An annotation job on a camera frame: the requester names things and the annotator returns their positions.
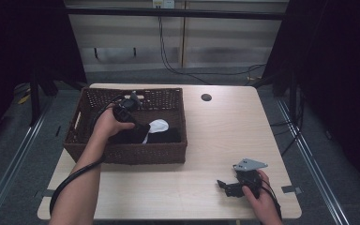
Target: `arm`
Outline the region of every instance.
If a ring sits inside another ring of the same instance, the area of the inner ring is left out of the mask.
[[[268,176],[263,172],[258,170],[260,177],[262,180],[269,183]],[[266,189],[269,189],[270,187],[265,183],[262,182],[262,186]],[[279,225],[282,224],[282,221],[280,220],[277,209],[274,205],[273,200],[271,199],[270,195],[265,192],[265,190],[260,191],[260,197],[259,199],[256,199],[253,195],[253,193],[250,191],[250,189],[246,186],[242,187],[242,190],[244,191],[245,196],[247,197],[247,200],[250,202],[253,212],[255,213],[257,219],[264,225]]]
[[[97,120],[93,134],[80,159],[71,173],[99,160],[104,152],[107,140],[122,129],[131,129],[134,124],[120,123],[106,110]],[[92,224],[98,202],[98,187],[101,166],[69,183],[60,193],[52,211],[50,224]]]

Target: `metal rail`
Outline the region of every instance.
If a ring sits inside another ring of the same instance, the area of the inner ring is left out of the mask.
[[[344,213],[341,204],[338,201],[333,190],[330,188],[329,184],[327,183],[325,177],[323,176],[323,172],[320,169],[317,161],[315,160],[314,156],[312,155],[311,150],[309,149],[306,140],[304,139],[303,135],[300,133],[300,130],[297,126],[292,123],[292,119],[289,116],[289,109],[286,103],[283,100],[278,102],[278,106],[282,112],[283,117],[288,123],[289,129],[293,137],[296,139],[296,143],[299,147],[300,153],[302,154],[309,171],[311,172],[312,177],[314,178],[315,184],[317,185],[319,191],[322,194],[322,197],[326,203],[326,206],[329,209],[329,212],[332,214],[333,219],[335,220],[336,224],[349,225],[350,222]]]
[[[14,182],[14,179],[16,178],[17,173],[23,165],[25,157],[27,156],[31,145],[34,142],[34,139],[39,133],[43,121],[45,120],[45,115],[47,111],[51,108],[53,100],[53,97],[49,97],[47,99],[47,102],[43,107],[42,114],[40,115],[36,123],[28,129],[24,139],[22,140],[22,144],[17,149],[16,155],[11,160],[9,166],[7,167],[7,170],[5,171],[5,174],[0,180],[0,208],[6,196],[8,195],[8,192]]]
[[[286,18],[305,18],[303,15],[288,15],[280,12],[217,11],[171,8],[138,7],[8,7],[17,13],[60,13],[72,15],[109,16],[154,16],[154,17],[192,17],[282,21]]]

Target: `black curtain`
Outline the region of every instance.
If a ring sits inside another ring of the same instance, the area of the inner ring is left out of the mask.
[[[0,118],[13,99],[15,86],[29,83],[35,71],[48,83],[86,83],[68,15],[16,9],[31,7],[63,8],[64,3],[0,0]]]
[[[291,0],[290,7],[296,14],[307,9],[303,1]],[[308,104],[360,172],[360,0],[329,0],[315,8],[322,9],[322,16],[318,13],[304,23],[311,26],[305,29],[310,32],[297,35],[292,29],[300,26],[292,24],[299,22],[281,25],[264,74],[269,77],[281,64],[292,65],[287,69],[295,74]],[[281,42],[292,38],[293,43]],[[291,45],[293,50],[287,52]],[[289,85],[290,73],[279,74],[274,92],[281,94]]]

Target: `wire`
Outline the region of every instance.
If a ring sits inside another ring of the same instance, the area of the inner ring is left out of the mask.
[[[280,154],[282,157],[285,155],[285,153],[291,148],[291,146],[296,142],[296,140],[299,138],[299,135],[301,134],[301,131],[298,130],[292,141],[288,144],[288,146],[285,148],[285,150]]]
[[[260,64],[260,65],[253,65],[248,67],[248,69],[246,71],[241,71],[241,72],[234,72],[234,73],[214,73],[214,72],[193,72],[193,73],[186,73],[186,72],[180,72],[177,71],[176,69],[174,69],[168,60],[166,51],[165,51],[165,41],[163,38],[163,25],[162,25],[162,18],[158,17],[158,22],[159,22],[159,40],[160,40],[160,56],[163,62],[163,65],[165,66],[166,69],[168,69],[170,72],[174,73],[174,74],[178,74],[178,75],[187,75],[189,77],[192,77],[194,79],[199,80],[202,83],[206,83],[208,85],[213,85],[210,82],[204,81],[201,78],[196,77],[195,75],[223,75],[223,76],[234,76],[234,75],[242,75],[242,74],[248,74],[248,79],[247,79],[247,83],[245,85],[248,85],[248,83],[250,82],[250,77],[251,74],[250,72],[253,70],[256,70],[258,68],[264,67],[266,64]]]
[[[283,130],[283,131],[280,131],[279,133],[274,134],[274,136],[277,136],[277,135],[280,135],[280,134],[284,134],[284,133],[287,133],[287,132],[289,132],[289,130],[288,130],[288,129],[285,129],[285,130]]]
[[[298,124],[298,126],[299,126],[299,130],[302,130],[306,98],[305,98],[305,96],[303,95],[303,93],[301,91],[299,91],[299,98],[300,98],[300,103],[299,103],[299,121],[300,121],[300,124]]]
[[[280,211],[280,205],[279,205],[279,203],[278,203],[276,193],[275,193],[274,190],[271,188],[270,184],[268,184],[268,182],[264,181],[263,179],[262,179],[262,181],[269,187],[269,189],[267,189],[267,188],[265,188],[265,187],[263,187],[263,186],[261,186],[261,189],[263,189],[265,192],[267,192],[267,194],[270,195],[271,199],[272,199],[273,202],[274,202],[274,206],[275,206],[276,209],[277,209],[277,214],[278,214],[280,220],[282,220],[282,213],[281,213],[281,211]]]
[[[289,125],[292,122],[289,121],[282,121],[282,122],[277,122],[275,124],[270,124],[270,127],[280,127],[280,126],[284,126],[284,125]]]
[[[64,180],[59,186],[58,188],[54,191],[54,194],[52,195],[52,199],[51,199],[51,203],[49,205],[49,210],[50,213],[52,215],[53,209],[54,209],[54,205],[57,201],[58,196],[60,195],[61,191],[69,184],[71,183],[73,180],[75,180],[77,177],[79,177],[80,175],[92,170],[93,168],[95,168],[96,166],[98,166],[99,164],[101,164],[103,161],[105,160],[105,156],[103,155],[101,157],[101,159],[99,159],[96,162],[93,162],[83,168],[80,168],[78,171],[74,172],[73,174],[71,174],[69,177],[67,177],[66,180]]]

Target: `black round object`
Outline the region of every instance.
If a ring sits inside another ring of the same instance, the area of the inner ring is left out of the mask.
[[[204,100],[204,101],[210,101],[210,100],[212,100],[212,96],[209,95],[209,94],[203,94],[203,95],[201,95],[201,98],[202,98],[202,100]]]

